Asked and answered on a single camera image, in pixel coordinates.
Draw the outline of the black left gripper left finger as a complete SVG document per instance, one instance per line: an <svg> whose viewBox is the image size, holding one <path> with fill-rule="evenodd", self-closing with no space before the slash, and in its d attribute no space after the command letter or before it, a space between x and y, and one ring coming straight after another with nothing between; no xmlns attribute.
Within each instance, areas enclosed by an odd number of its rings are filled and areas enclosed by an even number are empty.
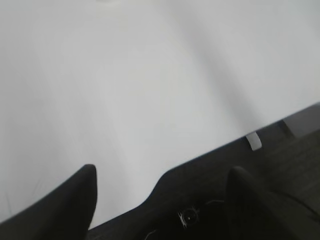
<svg viewBox="0 0 320 240"><path fill-rule="evenodd" d="M84 240L97 205L97 170L86 164L41 200L0 225L2 240Z"/></svg>

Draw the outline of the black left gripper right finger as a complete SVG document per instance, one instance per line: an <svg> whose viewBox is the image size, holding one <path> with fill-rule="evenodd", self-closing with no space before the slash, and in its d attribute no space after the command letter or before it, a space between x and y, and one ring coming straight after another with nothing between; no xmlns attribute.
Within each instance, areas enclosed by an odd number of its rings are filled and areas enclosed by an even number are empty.
<svg viewBox="0 0 320 240"><path fill-rule="evenodd" d="M288 193L261 186L233 167L225 185L225 212L233 240L318 240L320 215Z"/></svg>

